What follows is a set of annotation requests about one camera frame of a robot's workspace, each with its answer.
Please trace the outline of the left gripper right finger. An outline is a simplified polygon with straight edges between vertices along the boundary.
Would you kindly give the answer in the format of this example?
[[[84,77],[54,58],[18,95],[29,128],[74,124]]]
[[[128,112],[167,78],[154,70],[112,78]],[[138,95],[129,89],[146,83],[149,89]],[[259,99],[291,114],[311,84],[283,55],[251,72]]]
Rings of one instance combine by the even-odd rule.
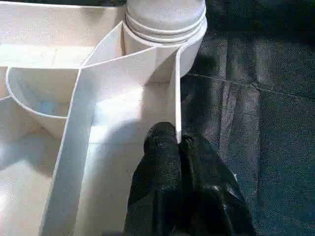
[[[256,235],[239,184],[209,141],[200,134],[186,133],[180,154],[186,232],[191,236]]]

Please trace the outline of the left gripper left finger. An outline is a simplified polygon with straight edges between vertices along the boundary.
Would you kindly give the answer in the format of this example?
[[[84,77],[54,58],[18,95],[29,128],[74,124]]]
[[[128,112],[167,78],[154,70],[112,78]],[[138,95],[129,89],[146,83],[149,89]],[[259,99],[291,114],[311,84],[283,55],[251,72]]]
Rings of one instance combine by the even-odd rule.
[[[175,128],[153,125],[143,144],[144,155],[130,187],[125,236],[170,236],[180,220],[182,173]]]

